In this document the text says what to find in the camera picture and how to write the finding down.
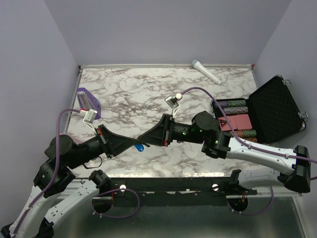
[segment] poker chip set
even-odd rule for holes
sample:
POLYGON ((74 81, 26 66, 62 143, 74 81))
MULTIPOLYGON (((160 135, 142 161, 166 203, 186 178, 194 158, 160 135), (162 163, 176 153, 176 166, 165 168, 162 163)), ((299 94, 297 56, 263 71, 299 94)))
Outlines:
MULTIPOLYGON (((239 137, 272 144, 306 128, 300 111, 282 76, 277 75, 247 99, 222 99, 220 106, 239 137)), ((219 129, 231 132, 220 109, 211 102, 219 129)))

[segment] pink object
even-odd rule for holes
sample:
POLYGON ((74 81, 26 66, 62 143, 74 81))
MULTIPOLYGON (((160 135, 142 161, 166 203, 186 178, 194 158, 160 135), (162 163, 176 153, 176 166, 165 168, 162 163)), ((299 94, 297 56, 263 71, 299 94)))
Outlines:
POLYGON ((251 130, 252 124, 248 114, 240 114, 234 116, 234 121, 238 130, 251 130))
MULTIPOLYGON (((236 123, 235 123, 235 121, 234 121, 234 117, 235 117, 235 116, 230 116, 230 117, 228 117, 228 118, 229 118, 229 120, 230 120, 230 123, 231 123, 233 129, 236 130, 236 129, 237 129, 237 125, 236 125, 236 123)), ((220 125, 220 128, 221 128, 222 131, 229 131, 229 130, 231 130, 230 127, 229 127, 229 125, 228 125, 228 123, 227 123, 227 121, 226 121, 226 119, 225 119, 224 117, 218 118, 218 121, 219 121, 219 125, 220 125)))

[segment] gray floor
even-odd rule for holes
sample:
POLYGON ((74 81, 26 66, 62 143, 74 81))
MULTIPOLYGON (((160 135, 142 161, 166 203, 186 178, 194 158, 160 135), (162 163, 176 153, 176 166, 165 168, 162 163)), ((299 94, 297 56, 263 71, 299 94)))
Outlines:
MULTIPOLYGON (((255 198, 247 211, 265 207, 269 198, 255 198)), ((114 208, 111 214, 122 209, 114 208)), ((292 198, 276 198, 257 216, 239 216, 227 207, 142 207, 123 220, 92 215, 89 203, 71 214, 55 231, 56 238, 304 238, 292 198)))

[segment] tabletop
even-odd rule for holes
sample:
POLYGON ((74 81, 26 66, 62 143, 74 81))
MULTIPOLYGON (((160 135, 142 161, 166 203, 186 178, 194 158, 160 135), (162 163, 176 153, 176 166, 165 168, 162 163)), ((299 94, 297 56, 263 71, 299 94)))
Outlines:
MULTIPOLYGON (((79 87, 89 90, 100 102, 101 119, 94 126, 104 124, 110 131, 136 138, 158 123, 163 113, 171 113, 164 101, 168 96, 199 86, 216 99, 247 97, 257 87, 249 67, 208 67, 221 79, 217 85, 192 67, 116 67, 83 69, 79 87)), ((192 90, 180 101, 176 122, 191 123, 201 112, 212 113, 211 99, 202 91, 192 90)), ((77 99, 74 108, 79 108, 77 99)), ((82 118, 72 114, 68 134, 83 141, 93 132, 82 118)), ((131 147, 112 159, 104 154, 99 169, 109 177, 222 177, 235 169, 259 169, 260 165, 230 159, 213 159, 201 152, 201 144, 171 143, 168 147, 145 147, 143 152, 131 147)), ((95 167, 100 160, 87 163, 95 167)), ((93 170, 83 166, 73 172, 86 178, 93 170)))

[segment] black wire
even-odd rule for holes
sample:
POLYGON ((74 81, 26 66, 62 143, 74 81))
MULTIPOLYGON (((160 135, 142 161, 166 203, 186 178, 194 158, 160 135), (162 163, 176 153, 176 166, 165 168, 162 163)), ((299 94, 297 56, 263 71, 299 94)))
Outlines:
POLYGON ((96 167, 87 167, 85 164, 83 164, 84 168, 87 169, 87 170, 90 170, 90 169, 96 169, 96 168, 99 168, 101 165, 103 165, 103 160, 100 156, 98 156, 97 158, 100 158, 100 165, 99 166, 96 166, 96 167))

